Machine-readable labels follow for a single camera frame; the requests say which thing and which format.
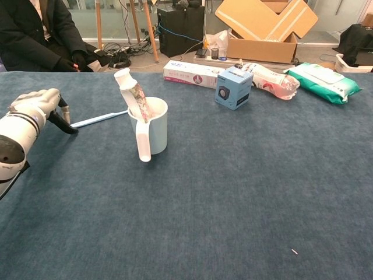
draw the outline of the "small cup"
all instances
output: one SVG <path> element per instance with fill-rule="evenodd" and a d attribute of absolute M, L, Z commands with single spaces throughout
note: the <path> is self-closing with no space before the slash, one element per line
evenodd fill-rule
<path fill-rule="evenodd" d="M 211 58 L 213 60 L 217 60 L 219 58 L 219 49 L 218 48 L 212 48 L 211 49 Z"/>

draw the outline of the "computer tower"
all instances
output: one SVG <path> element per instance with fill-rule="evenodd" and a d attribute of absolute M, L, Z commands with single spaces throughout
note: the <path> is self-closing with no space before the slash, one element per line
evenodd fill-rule
<path fill-rule="evenodd" d="M 202 48 L 205 7 L 187 8 L 186 10 L 171 7 L 158 7 L 158 30 L 161 53 L 174 57 Z"/>

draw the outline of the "plastic bag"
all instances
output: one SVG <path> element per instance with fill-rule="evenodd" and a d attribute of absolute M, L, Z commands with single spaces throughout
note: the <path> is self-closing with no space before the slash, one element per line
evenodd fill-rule
<path fill-rule="evenodd" d="M 228 30 L 223 30 L 215 35 L 207 34 L 206 35 L 207 41 L 207 49 L 211 54 L 211 49 L 218 48 L 219 49 L 219 57 L 226 57 L 227 56 L 227 49 L 228 49 Z"/>
<path fill-rule="evenodd" d="M 282 100 L 292 99 L 300 85 L 292 76 L 275 73 L 257 63 L 247 63 L 239 67 L 254 75 L 252 83 L 256 88 L 264 89 Z"/>

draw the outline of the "wooden chair leg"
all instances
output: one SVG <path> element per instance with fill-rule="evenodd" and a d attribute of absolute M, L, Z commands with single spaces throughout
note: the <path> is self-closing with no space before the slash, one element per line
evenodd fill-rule
<path fill-rule="evenodd" d="M 96 24 L 97 24 L 97 39 L 98 39 L 98 48 L 102 49 L 103 47 L 103 35 L 101 29 L 101 6 L 100 1 L 95 1 L 96 5 Z"/>
<path fill-rule="evenodd" d="M 152 42 L 154 60 L 155 62 L 159 62 L 156 41 L 154 39 L 154 33 L 153 33 L 153 28 L 152 28 L 152 20 L 150 19 L 149 6 L 147 5 L 147 0 L 143 0 L 142 4 L 144 6 L 144 11 L 145 11 L 147 31 L 149 32 L 150 41 Z"/>
<path fill-rule="evenodd" d="M 132 12 L 132 17 L 133 17 L 133 23 L 135 25 L 136 37 L 138 38 L 138 43 L 140 43 L 140 34 L 139 34 L 138 20 L 136 17 L 135 2 L 133 0 L 129 0 L 129 4 L 131 6 L 131 12 Z"/>

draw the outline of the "robotic arm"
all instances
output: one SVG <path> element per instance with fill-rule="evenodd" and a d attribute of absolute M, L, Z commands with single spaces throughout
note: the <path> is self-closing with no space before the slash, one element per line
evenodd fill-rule
<path fill-rule="evenodd" d="M 67 134 L 78 132 L 70 126 L 69 106 L 58 89 L 20 95 L 0 119 L 0 200 L 30 167 L 26 156 L 47 120 Z"/>

